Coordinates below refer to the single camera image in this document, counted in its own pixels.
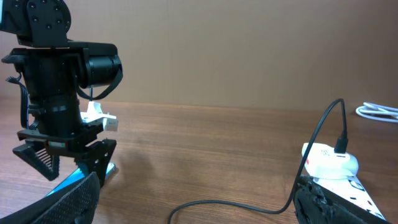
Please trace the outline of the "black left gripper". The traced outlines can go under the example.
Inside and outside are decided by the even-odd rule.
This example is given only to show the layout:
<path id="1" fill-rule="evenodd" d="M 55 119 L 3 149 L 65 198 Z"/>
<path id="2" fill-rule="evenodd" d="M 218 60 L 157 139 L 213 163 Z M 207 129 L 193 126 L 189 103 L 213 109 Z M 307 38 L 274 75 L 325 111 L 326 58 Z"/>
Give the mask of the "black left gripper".
<path id="1" fill-rule="evenodd" d="M 86 177 L 95 172 L 99 178 L 100 187 L 105 183 L 106 171 L 117 142 L 113 139 L 96 141 L 90 146 L 87 144 L 97 139 L 97 134 L 103 131 L 103 125 L 86 124 L 83 131 L 67 137 L 56 137 L 40 134 L 38 130 L 23 129 L 17 133 L 19 140 L 26 140 L 24 144 L 15 147 L 12 152 L 42 174 L 47 180 L 53 181 L 59 176 L 60 157 L 50 155 L 50 152 L 60 156 L 79 154 L 75 163 Z"/>

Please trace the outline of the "teal screen smartphone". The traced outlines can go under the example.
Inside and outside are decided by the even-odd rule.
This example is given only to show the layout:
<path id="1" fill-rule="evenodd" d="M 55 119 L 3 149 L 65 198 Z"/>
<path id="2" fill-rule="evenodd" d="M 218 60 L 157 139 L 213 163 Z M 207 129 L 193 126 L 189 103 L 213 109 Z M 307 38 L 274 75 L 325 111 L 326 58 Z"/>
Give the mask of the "teal screen smartphone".
<path id="1" fill-rule="evenodd" d="M 117 167 L 115 165 L 115 163 L 110 162 L 108 164 L 108 167 L 106 169 L 106 176 L 105 179 L 109 179 L 110 176 L 116 171 Z M 58 184 L 52 191 L 50 191 L 47 194 L 47 197 L 49 195 L 52 195 L 55 192 L 58 192 L 66 187 L 68 187 L 69 185 L 78 182 L 79 180 L 83 179 L 85 176 L 82 173 L 82 171 L 80 170 L 80 168 L 77 168 L 74 172 L 72 172 L 66 179 L 64 179 L 60 184 Z"/>

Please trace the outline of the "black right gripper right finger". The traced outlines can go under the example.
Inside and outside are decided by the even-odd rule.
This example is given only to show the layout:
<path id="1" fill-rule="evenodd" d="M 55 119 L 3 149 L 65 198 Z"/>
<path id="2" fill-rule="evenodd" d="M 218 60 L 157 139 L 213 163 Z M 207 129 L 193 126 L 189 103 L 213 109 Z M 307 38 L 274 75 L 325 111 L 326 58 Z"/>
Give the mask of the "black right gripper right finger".
<path id="1" fill-rule="evenodd" d="M 383 218 L 360 208 L 301 175 L 294 193 L 295 215 L 300 224 L 388 224 Z"/>

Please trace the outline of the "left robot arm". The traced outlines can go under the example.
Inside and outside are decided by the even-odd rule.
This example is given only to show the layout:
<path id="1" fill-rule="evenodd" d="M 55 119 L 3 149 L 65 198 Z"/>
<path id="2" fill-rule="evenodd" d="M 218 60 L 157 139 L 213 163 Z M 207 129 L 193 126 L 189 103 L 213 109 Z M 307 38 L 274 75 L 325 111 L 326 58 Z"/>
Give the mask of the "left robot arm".
<path id="1" fill-rule="evenodd" d="M 70 40 L 72 18 L 62 0 L 1 2 L 1 30 L 16 35 L 18 48 L 2 60 L 18 77 L 9 82 L 21 91 L 21 145 L 13 152 L 46 179 L 59 175 L 61 157 L 71 157 L 84 175 L 104 183 L 116 141 L 99 141 L 103 117 L 80 113 L 80 99 L 92 100 L 85 88 L 103 86 L 107 97 L 123 79 L 113 44 Z"/>

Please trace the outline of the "white charger plug adapter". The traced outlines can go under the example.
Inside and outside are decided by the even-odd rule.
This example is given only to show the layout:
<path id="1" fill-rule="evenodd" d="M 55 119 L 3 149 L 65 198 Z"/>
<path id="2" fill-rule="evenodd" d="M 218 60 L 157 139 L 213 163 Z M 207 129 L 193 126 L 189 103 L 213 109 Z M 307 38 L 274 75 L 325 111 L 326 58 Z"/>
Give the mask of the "white charger plug adapter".
<path id="1" fill-rule="evenodd" d="M 356 176 L 359 163 L 352 154 L 336 153 L 327 144 L 313 143 L 305 160 L 305 169 L 312 177 L 338 180 Z"/>

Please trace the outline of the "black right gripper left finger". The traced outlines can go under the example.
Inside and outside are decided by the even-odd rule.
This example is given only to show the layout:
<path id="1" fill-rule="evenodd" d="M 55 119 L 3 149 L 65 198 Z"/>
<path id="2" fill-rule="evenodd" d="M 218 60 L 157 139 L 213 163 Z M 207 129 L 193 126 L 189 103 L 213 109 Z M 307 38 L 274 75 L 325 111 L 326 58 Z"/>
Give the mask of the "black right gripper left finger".
<path id="1" fill-rule="evenodd" d="M 100 188 L 99 178 L 96 172 L 92 172 L 28 207 L 1 218 L 1 223 L 91 224 L 99 202 Z"/>

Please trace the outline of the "white power strip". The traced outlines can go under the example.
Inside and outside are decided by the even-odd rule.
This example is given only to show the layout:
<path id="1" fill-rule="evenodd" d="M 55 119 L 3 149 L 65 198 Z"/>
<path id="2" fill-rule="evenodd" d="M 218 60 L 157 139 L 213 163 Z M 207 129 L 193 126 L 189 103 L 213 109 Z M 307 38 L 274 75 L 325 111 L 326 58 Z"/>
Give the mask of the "white power strip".
<path id="1" fill-rule="evenodd" d="M 319 179 L 313 177 L 313 180 L 315 181 L 315 183 L 354 203 L 360 208 L 363 208 L 371 212 L 373 215 L 377 215 L 384 219 L 384 216 L 377 208 L 376 204 L 364 188 L 363 184 L 359 181 L 357 176 L 338 180 Z"/>

